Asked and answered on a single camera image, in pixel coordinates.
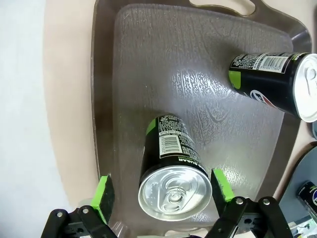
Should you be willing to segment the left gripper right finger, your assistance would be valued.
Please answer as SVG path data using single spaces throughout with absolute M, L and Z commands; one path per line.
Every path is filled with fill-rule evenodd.
M 244 232 L 251 232 L 256 238 L 289 237 L 289 226 L 275 198 L 266 196 L 254 202 L 235 196 L 219 169 L 211 171 L 211 185 L 219 218 L 206 237 L 232 238 Z

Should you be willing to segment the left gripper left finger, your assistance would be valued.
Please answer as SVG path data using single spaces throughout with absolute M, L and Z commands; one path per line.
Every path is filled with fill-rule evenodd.
M 43 238 L 113 238 L 108 223 L 114 206 L 114 187 L 110 175 L 102 176 L 90 205 L 69 213 L 54 209 L 49 214 Z

